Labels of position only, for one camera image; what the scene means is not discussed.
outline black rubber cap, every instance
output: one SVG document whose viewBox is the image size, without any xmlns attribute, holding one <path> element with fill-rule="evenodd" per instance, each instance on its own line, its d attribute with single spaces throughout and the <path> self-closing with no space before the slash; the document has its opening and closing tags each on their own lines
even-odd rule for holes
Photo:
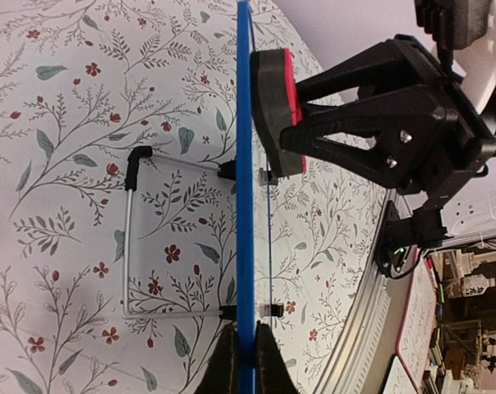
<svg viewBox="0 0 496 394">
<path fill-rule="evenodd" d="M 137 146 L 131 151 L 127 158 L 125 190 L 136 190 L 136 179 L 139 175 L 139 162 L 142 158 L 151 158 L 152 156 L 153 148 L 148 145 Z"/>
</svg>

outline floral tablecloth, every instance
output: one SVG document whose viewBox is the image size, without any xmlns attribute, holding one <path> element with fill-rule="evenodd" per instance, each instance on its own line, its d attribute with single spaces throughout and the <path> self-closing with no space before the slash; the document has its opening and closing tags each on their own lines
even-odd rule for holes
<svg viewBox="0 0 496 394">
<path fill-rule="evenodd" d="M 270 1 L 251 5 L 259 49 L 290 47 L 298 79 L 319 72 Z M 140 144 L 211 167 L 235 157 L 236 9 L 233 0 L 0 1 L 0 392 L 191 393 L 199 382 L 217 317 L 123 317 L 122 187 Z M 143 170 L 133 310 L 234 305 L 235 185 L 158 158 Z M 285 304 L 275 335 L 297 386 L 312 392 L 383 191 L 309 161 L 270 198 L 273 261 L 257 266 L 258 288 Z"/>
</svg>

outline silver metal rod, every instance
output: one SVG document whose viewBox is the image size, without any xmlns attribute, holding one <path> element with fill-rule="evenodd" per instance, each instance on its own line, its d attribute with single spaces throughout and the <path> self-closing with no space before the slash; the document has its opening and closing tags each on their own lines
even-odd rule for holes
<svg viewBox="0 0 496 394">
<path fill-rule="evenodd" d="M 153 155 L 153 157 L 154 158 L 161 158 L 162 160 L 167 160 L 169 162 L 184 164 L 185 166 L 198 168 L 200 170 L 218 172 L 217 166 L 212 166 L 212 165 L 203 164 L 203 163 L 195 163 L 195 162 L 191 162 L 190 160 L 185 160 L 183 158 L 174 158 L 173 156 L 168 156 L 168 155 L 162 154 L 162 153 L 156 153 Z"/>
<path fill-rule="evenodd" d="M 129 276 L 130 276 L 130 246 L 131 246 L 131 212 L 133 209 L 133 190 L 127 191 L 126 216 L 124 218 L 124 263 L 122 273 L 122 303 L 126 318 L 194 318 L 199 316 L 220 316 L 222 311 L 199 310 L 195 312 L 174 312 L 169 314 L 142 314 L 130 308 Z"/>
</svg>

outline white wall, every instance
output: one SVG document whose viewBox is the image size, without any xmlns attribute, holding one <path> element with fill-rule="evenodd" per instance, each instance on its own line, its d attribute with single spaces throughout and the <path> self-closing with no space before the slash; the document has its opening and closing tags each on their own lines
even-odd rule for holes
<svg viewBox="0 0 496 394">
<path fill-rule="evenodd" d="M 427 48 L 432 40 L 416 25 L 412 0 L 274 0 L 295 26 L 324 68 L 330 68 L 397 33 L 417 37 Z M 355 93 L 343 92 L 343 99 Z M 448 227 L 457 220 L 457 203 L 485 199 L 496 188 L 496 159 L 489 161 L 489 176 L 472 180 L 444 209 Z M 412 208 L 420 206 L 422 196 L 410 199 Z M 474 232 L 496 227 L 492 222 Z"/>
</svg>

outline red flower print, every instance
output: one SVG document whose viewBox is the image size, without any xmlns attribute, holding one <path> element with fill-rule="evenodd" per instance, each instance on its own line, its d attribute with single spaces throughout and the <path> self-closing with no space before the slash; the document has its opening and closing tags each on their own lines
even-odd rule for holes
<svg viewBox="0 0 496 394">
<path fill-rule="evenodd" d="M 205 73 L 203 73 L 202 76 L 200 77 L 200 82 L 202 82 L 205 85 L 209 85 L 209 79 Z"/>
<path fill-rule="evenodd" d="M 308 338 L 310 342 L 317 341 L 317 330 L 314 328 L 312 331 L 310 331 L 310 337 Z"/>
<path fill-rule="evenodd" d="M 179 255 L 181 254 L 181 250 L 177 248 L 177 245 L 171 245 L 169 248 L 166 246 L 164 248 L 164 252 L 168 256 L 166 256 L 166 261 L 171 264 L 173 261 L 179 261 Z"/>
<path fill-rule="evenodd" d="M 93 267 L 93 273 L 97 273 L 100 279 L 103 279 L 105 275 L 108 275 L 109 268 L 106 267 L 104 262 L 100 262 L 98 267 Z"/>
<path fill-rule="evenodd" d="M 39 337 L 37 340 L 35 340 L 33 337 L 29 338 L 28 340 L 29 344 L 31 345 L 31 353 L 36 353 L 37 351 L 44 351 L 45 347 L 42 345 L 44 344 L 44 339 L 42 337 Z"/>
<path fill-rule="evenodd" d="M 153 294 L 154 296 L 158 296 L 163 290 L 163 287 L 158 284 L 158 280 L 156 279 L 151 281 L 151 283 L 148 283 L 148 287 L 149 287 L 149 293 Z"/>
<path fill-rule="evenodd" d="M 106 338 L 106 343 L 108 345 L 111 345 L 113 342 L 118 341 L 118 338 L 120 338 L 117 335 L 117 329 L 115 327 L 111 327 L 111 330 L 103 330 L 102 331 L 102 337 Z"/>
<path fill-rule="evenodd" d="M 118 173 L 120 172 L 120 169 L 118 168 L 117 164 L 109 163 L 108 166 L 106 167 L 106 172 L 110 176 L 117 176 Z"/>
<path fill-rule="evenodd" d="M 287 302 L 287 307 L 285 310 L 288 312 L 288 314 L 293 314 L 296 311 L 296 302 L 295 301 L 288 301 Z"/>
<path fill-rule="evenodd" d="M 88 76 L 97 76 L 101 72 L 102 71 L 99 69 L 99 65 L 97 63 L 91 62 L 91 64 L 85 66 L 85 73 Z"/>
<path fill-rule="evenodd" d="M 37 31 L 37 30 L 29 30 L 27 32 L 26 37 L 28 39 L 37 39 L 39 37 L 39 35 L 40 35 L 40 32 L 39 31 Z"/>
<path fill-rule="evenodd" d="M 111 115 L 109 115 L 109 120 L 114 123 L 118 123 L 122 120 L 122 118 L 120 117 L 120 114 L 111 112 Z"/>
</svg>

